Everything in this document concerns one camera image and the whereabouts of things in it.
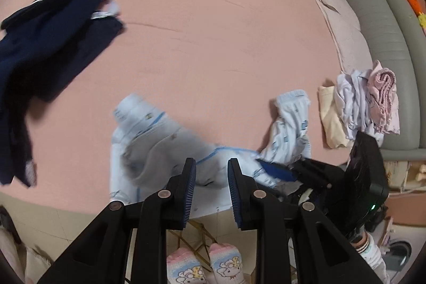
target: pile of folded clothes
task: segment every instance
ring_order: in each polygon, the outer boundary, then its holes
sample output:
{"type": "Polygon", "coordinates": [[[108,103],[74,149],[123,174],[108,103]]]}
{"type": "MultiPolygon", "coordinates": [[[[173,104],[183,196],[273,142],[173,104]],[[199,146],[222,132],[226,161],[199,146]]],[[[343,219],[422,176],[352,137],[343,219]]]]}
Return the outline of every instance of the pile of folded clothes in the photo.
{"type": "Polygon", "coordinates": [[[331,87],[320,87],[319,106],[327,144],[348,147],[357,131],[374,136],[400,133],[396,77],[379,61],[373,69],[342,73],[331,87]]]}

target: pink blanket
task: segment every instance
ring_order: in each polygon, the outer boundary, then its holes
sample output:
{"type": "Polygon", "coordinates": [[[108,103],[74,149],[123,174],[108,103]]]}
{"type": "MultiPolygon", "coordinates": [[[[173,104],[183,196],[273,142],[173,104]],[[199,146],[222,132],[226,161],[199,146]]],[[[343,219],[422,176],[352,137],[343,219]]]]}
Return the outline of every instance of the pink blanket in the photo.
{"type": "Polygon", "coordinates": [[[399,102],[395,74],[392,70],[383,68],[376,60],[367,86],[371,94],[371,118],[375,129],[383,134],[399,134],[399,102]]]}
{"type": "MultiPolygon", "coordinates": [[[[0,20],[32,1],[0,0],[0,20]]],[[[304,89],[312,158],[347,159],[348,149],[329,149],[322,139],[317,88],[340,66],[315,0],[115,1],[123,34],[44,112],[35,103],[28,114],[37,186],[12,182],[1,192],[99,213],[109,202],[112,111],[129,93],[204,141],[257,150],[276,118],[270,100],[304,89]]]]}

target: dark navy clothing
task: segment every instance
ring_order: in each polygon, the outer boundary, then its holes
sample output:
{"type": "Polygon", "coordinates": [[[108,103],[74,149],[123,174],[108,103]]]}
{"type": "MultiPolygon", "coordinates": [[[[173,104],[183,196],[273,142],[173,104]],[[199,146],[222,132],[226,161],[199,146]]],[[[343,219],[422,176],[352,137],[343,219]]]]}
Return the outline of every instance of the dark navy clothing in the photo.
{"type": "Polygon", "coordinates": [[[36,0],[5,19],[0,41],[0,183],[32,160],[24,117],[29,100],[53,100],[117,36],[115,17],[90,19],[102,0],[36,0]]]}

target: floor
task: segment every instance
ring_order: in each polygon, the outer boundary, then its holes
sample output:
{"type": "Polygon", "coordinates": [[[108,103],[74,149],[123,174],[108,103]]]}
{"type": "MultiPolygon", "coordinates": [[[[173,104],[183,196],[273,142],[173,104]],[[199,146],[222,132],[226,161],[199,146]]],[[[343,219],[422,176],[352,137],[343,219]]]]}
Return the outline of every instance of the floor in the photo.
{"type": "MultiPolygon", "coordinates": [[[[8,210],[22,241],[53,261],[95,217],[35,205],[1,192],[0,205],[8,210]]],[[[241,253],[244,272],[248,274],[253,272],[256,264],[256,231],[240,231],[234,221],[232,210],[208,215],[197,221],[203,223],[219,243],[235,245],[241,253]]],[[[200,241],[198,231],[190,225],[184,230],[183,236],[192,246],[200,241]]],[[[176,247],[177,238],[168,234],[167,253],[173,252],[176,247]]]]}

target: cartoon sheep print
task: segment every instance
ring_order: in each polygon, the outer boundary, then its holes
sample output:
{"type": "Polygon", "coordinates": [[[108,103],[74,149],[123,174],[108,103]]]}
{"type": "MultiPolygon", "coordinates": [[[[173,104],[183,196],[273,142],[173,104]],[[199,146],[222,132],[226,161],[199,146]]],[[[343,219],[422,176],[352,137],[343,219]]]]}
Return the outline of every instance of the cartoon sheep print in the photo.
{"type": "Polygon", "coordinates": [[[217,272],[222,277],[235,278],[241,272],[241,259],[239,256],[234,256],[232,259],[220,263],[220,268],[217,272]]]}
{"type": "Polygon", "coordinates": [[[194,266],[179,272],[176,281],[181,284],[206,284],[206,277],[201,266],[194,266]]]}

